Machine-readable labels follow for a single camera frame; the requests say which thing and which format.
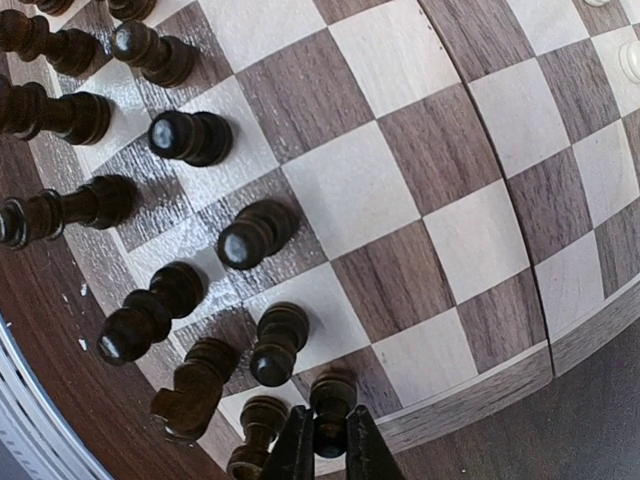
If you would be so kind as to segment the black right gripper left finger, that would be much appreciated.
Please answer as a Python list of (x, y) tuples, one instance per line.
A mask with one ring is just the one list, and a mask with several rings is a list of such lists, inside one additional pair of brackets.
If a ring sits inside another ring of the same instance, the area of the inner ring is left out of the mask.
[(304, 406), (293, 407), (259, 479), (314, 479), (313, 432), (313, 412)]

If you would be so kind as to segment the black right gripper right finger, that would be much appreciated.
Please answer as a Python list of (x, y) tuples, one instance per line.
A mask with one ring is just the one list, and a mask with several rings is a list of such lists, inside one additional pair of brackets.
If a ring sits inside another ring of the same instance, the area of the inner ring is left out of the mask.
[(346, 478), (404, 480), (369, 410), (358, 405), (347, 417)]

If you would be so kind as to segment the dark corner rook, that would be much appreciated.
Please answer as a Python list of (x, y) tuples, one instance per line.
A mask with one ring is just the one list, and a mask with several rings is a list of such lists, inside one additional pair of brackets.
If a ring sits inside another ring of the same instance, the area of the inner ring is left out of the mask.
[(240, 415), (244, 443), (234, 449), (226, 468), (232, 479), (260, 476), (270, 455), (269, 447), (281, 433), (288, 413), (287, 405), (271, 396), (254, 396), (245, 403)]

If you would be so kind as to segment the dark pawn file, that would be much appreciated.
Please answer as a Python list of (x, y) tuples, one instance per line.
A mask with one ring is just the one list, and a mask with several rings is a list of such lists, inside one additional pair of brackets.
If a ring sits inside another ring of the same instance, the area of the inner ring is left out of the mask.
[(193, 167), (221, 163), (233, 147), (229, 122), (210, 112), (164, 111), (151, 122), (147, 138), (157, 156)]
[(111, 34), (113, 56), (130, 67), (138, 68), (152, 84), (174, 88), (193, 71), (199, 51), (181, 39), (165, 35), (141, 21), (120, 24)]
[(313, 450), (322, 458), (340, 457), (347, 449), (347, 416), (357, 403), (357, 383), (352, 372), (328, 370), (310, 390), (314, 419)]

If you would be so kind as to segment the dark knight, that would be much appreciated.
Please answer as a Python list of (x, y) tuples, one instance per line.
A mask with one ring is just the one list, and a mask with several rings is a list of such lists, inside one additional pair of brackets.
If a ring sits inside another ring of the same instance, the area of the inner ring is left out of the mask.
[(173, 388), (161, 388), (150, 404), (167, 441), (192, 444), (204, 435), (239, 359), (239, 352), (220, 339), (194, 343), (174, 371)]

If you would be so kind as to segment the dark pawn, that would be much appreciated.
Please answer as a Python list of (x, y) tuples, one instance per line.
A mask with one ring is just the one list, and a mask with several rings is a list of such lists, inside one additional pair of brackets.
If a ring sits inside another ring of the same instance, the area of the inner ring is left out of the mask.
[(291, 302), (271, 305), (257, 325), (257, 343), (249, 364), (254, 379), (267, 387), (289, 381), (309, 332), (308, 316), (300, 306)]

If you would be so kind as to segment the dark bishop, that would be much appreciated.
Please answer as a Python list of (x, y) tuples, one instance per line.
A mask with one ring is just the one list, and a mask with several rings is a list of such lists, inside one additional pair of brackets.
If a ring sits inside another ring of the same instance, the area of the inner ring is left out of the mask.
[(194, 266), (174, 261), (156, 271), (149, 287), (129, 293), (104, 321), (96, 345), (109, 365), (122, 366), (143, 357), (164, 341), (172, 322), (189, 316), (204, 300), (208, 283)]

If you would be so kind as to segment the dark king chess piece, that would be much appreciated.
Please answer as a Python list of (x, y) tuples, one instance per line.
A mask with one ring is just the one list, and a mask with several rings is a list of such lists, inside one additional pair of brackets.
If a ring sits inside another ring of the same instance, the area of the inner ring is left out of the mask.
[(135, 183), (122, 175), (93, 177), (65, 195), (45, 189), (28, 199), (9, 197), (1, 204), (1, 243), (19, 250), (37, 240), (54, 240), (72, 224), (116, 227), (131, 217), (138, 199)]

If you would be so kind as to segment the dark queen chess piece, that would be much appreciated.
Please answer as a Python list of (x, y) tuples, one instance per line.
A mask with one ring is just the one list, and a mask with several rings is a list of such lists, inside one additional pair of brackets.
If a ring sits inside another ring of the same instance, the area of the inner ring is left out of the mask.
[(50, 98), (37, 82), (13, 85), (1, 76), (1, 133), (28, 141), (49, 131), (71, 145), (93, 145), (106, 134), (111, 121), (108, 100), (77, 92)]

